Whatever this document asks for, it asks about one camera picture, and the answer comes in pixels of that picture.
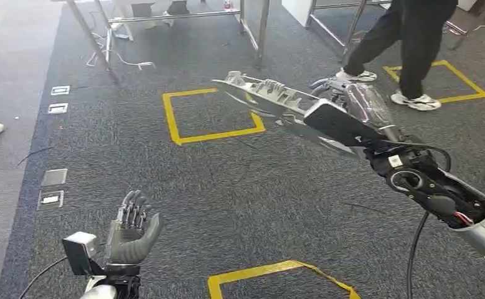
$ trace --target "robotic arm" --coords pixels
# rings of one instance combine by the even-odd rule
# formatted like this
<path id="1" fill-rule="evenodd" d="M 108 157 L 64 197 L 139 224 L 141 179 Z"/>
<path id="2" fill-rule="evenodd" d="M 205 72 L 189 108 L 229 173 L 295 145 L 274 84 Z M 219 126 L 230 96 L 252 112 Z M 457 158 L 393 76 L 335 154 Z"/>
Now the robotic arm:
<path id="1" fill-rule="evenodd" d="M 372 86 L 323 79 L 310 95 L 230 72 L 214 80 L 229 97 L 294 135 L 345 156 L 365 157 L 387 185 L 435 215 L 485 258 L 485 194 L 453 176 L 442 149 L 403 135 Z M 330 99 L 319 98 L 330 91 Z M 431 151 L 446 157 L 440 168 Z"/>

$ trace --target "black pants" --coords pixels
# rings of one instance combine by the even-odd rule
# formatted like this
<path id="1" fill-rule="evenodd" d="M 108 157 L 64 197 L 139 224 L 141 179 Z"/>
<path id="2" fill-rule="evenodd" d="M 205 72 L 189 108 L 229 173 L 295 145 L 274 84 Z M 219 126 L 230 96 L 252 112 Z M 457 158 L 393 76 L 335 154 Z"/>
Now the black pants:
<path id="1" fill-rule="evenodd" d="M 402 40 L 400 90 L 407 98 L 423 95 L 422 80 L 440 50 L 442 28 L 458 0 L 393 0 L 391 7 L 352 51 L 344 70 L 359 75 L 397 40 Z"/>

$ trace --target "table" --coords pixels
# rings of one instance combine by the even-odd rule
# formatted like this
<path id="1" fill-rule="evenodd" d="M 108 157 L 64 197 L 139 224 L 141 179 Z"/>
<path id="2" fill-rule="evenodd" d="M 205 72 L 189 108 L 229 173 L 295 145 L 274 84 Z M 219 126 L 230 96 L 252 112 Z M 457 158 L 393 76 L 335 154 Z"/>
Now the table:
<path id="1" fill-rule="evenodd" d="M 94 35 L 92 34 L 90 27 L 88 26 L 85 18 L 83 17 L 82 13 L 77 6 L 75 0 L 52 0 L 54 2 L 59 1 L 66 1 L 72 10 L 74 17 L 76 18 L 77 22 L 81 26 L 82 31 L 86 35 L 87 39 L 90 42 L 93 50 L 95 51 L 96 57 L 103 63 L 103 66 L 107 69 L 110 78 L 117 82 L 118 79 L 115 73 L 112 71 L 110 67 L 110 52 L 112 50 L 112 43 L 114 39 L 114 32 L 112 29 L 112 24 L 119 24 L 119 23 L 127 23 L 127 22 L 143 22 L 143 21 L 155 21 L 155 20 L 170 20 L 170 19 L 187 19 L 192 17 L 214 17 L 214 16 L 229 16 L 229 15 L 239 15 L 239 23 L 240 23 L 240 32 L 247 33 L 248 37 L 252 43 L 253 48 L 257 52 L 255 65 L 260 68 L 262 65 L 262 58 L 264 55 L 264 44 L 266 39 L 266 27 L 268 25 L 268 14 L 270 11 L 270 0 L 263 0 L 261 16 L 260 16 L 260 28 L 259 28 L 259 36 L 258 40 L 255 39 L 252 31 L 248 27 L 245 19 L 245 0 L 240 0 L 240 9 L 232 9 L 229 11 L 214 11 L 214 12 L 202 12 L 196 14 L 183 14 L 178 16 L 152 16 L 152 17 L 127 17 L 127 18 L 113 18 L 109 19 L 106 16 L 105 10 L 101 5 L 100 0 L 93 0 L 97 9 L 101 13 L 103 17 L 103 21 L 106 27 L 106 44 L 104 46 L 105 50 L 101 49 L 95 39 Z"/>

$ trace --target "gray carpet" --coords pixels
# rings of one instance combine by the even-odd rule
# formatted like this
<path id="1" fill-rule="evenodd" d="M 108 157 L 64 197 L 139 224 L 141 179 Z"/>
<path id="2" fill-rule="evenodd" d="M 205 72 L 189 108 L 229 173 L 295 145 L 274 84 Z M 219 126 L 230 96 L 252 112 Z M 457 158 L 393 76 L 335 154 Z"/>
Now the gray carpet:
<path id="1" fill-rule="evenodd" d="M 362 26 L 379 16 L 372 12 Z M 343 10 L 319 13 L 329 21 L 336 14 L 344 32 Z M 404 298 L 405 264 L 421 209 L 384 186 L 366 163 L 332 156 L 270 125 L 264 133 L 237 138 L 183 146 L 170 140 L 163 93 L 210 88 L 210 79 L 224 78 L 229 70 L 306 90 L 309 82 L 339 69 L 326 37 L 303 29 L 279 1 L 272 1 L 269 25 L 260 72 L 252 67 L 249 41 L 236 33 L 238 24 L 230 16 L 177 20 L 173 28 L 138 32 L 134 42 L 118 41 L 116 50 L 132 62 L 153 61 L 157 69 L 140 72 L 115 59 L 122 81 L 116 87 L 101 68 L 84 66 L 91 50 L 69 10 L 63 11 L 45 91 L 71 84 L 72 93 L 61 98 L 70 110 L 45 115 L 47 105 L 58 101 L 45 92 L 32 150 L 53 148 L 29 158 L 0 298 L 16 298 L 28 279 L 61 257 L 61 238 L 78 230 L 105 237 L 118 203 L 132 188 L 152 196 L 167 223 L 142 267 L 143 298 L 207 298 L 211 275 L 286 259 L 318 266 L 354 286 L 362 298 Z M 383 92 L 396 87 L 381 66 L 398 65 L 397 52 L 392 48 L 371 65 Z M 441 57 L 465 74 L 479 74 L 472 80 L 485 89 L 479 59 L 464 58 L 462 51 Z M 485 51 L 479 58 L 485 59 Z M 466 92 L 451 74 L 436 75 L 442 82 L 434 82 Z M 431 86 L 441 93 L 441 85 Z M 455 94 L 455 88 L 445 89 Z M 219 94 L 172 104 L 183 136 L 251 125 L 247 112 Z M 485 190 L 485 100 L 447 104 L 432 113 L 390 108 L 396 123 L 449 150 L 454 172 Z M 39 180 L 54 168 L 68 168 L 65 205 L 36 212 Z M 434 219 L 420 241 L 414 277 L 415 298 L 485 298 L 485 261 Z M 83 283 L 62 264 L 27 297 L 76 298 Z M 224 298 L 346 298 L 343 290 L 302 268 L 227 283 L 222 293 Z"/>

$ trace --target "metal table leg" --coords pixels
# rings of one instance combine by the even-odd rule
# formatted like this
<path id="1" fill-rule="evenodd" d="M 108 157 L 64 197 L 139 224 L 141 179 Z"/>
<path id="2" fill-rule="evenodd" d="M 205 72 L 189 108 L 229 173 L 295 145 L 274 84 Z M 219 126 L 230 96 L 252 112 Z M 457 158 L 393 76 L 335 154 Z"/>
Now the metal table leg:
<path id="1" fill-rule="evenodd" d="M 101 1 L 94 0 L 94 2 L 95 2 L 95 5 L 97 6 L 97 9 L 101 13 L 103 22 L 105 23 L 105 27 L 106 27 L 105 59 L 108 63 L 110 63 L 110 51 L 112 50 L 114 31 L 112 30 L 112 26 L 108 22 L 108 17 L 106 16 L 105 9 L 103 9 L 103 5 L 101 5 Z"/>
<path id="2" fill-rule="evenodd" d="M 349 29 L 349 33 L 347 34 L 347 40 L 345 41 L 345 49 L 343 50 L 343 56 L 342 58 L 345 58 L 345 55 L 347 55 L 347 52 L 349 51 L 349 47 L 351 46 L 352 42 L 352 36 L 354 35 L 354 32 L 356 31 L 357 23 L 359 22 L 359 18 L 363 14 L 363 10 L 365 9 L 365 6 L 367 5 L 367 0 L 361 0 L 359 3 L 358 10 L 356 11 L 356 15 L 354 16 L 354 20 L 352 21 L 351 28 Z"/>
<path id="3" fill-rule="evenodd" d="M 312 25 L 312 15 L 316 12 L 316 5 L 318 4 L 318 0 L 312 0 L 312 5 L 310 6 L 310 10 L 308 12 L 308 19 L 306 20 L 306 25 L 304 26 L 305 29 L 308 29 Z"/>
<path id="4" fill-rule="evenodd" d="M 73 16 L 76 18 L 77 22 L 79 23 L 79 26 L 81 26 L 81 29 L 85 33 L 86 37 L 89 40 L 90 45 L 92 45 L 92 48 L 94 49 L 97 58 L 101 61 L 101 63 L 106 67 L 108 74 L 112 81 L 118 82 L 118 78 L 112 71 L 112 68 L 110 67 L 110 64 L 108 64 L 108 61 L 106 61 L 105 54 L 101 49 L 99 48 L 99 45 L 97 44 L 97 41 L 95 40 L 94 36 L 92 35 L 92 32 L 90 31 L 90 27 L 88 26 L 85 18 L 79 11 L 79 8 L 77 7 L 77 4 L 75 4 L 75 0 L 67 0 L 68 5 L 70 6 L 70 9 L 72 10 Z"/>
<path id="5" fill-rule="evenodd" d="M 240 0 L 240 16 L 238 17 L 240 23 L 240 33 L 244 34 L 244 18 L 246 17 L 246 5 L 244 0 Z"/>
<path id="6" fill-rule="evenodd" d="M 483 11 L 482 14 L 480 14 L 477 19 L 475 19 L 475 21 L 472 22 L 471 26 L 469 27 L 468 31 L 466 34 L 463 34 L 461 35 L 461 37 L 457 40 L 457 43 L 455 43 L 455 45 L 451 48 L 451 50 L 456 50 L 458 49 L 462 43 L 464 42 L 464 40 L 468 37 L 468 35 L 475 31 L 475 29 L 477 29 L 477 27 L 479 27 L 485 20 L 485 9 Z"/>
<path id="7" fill-rule="evenodd" d="M 262 65 L 264 55 L 264 43 L 266 40 L 266 27 L 268 26 L 268 15 L 270 13 L 270 0 L 264 0 L 262 4 L 262 13 L 260 15 L 259 40 L 257 49 L 257 67 Z"/>

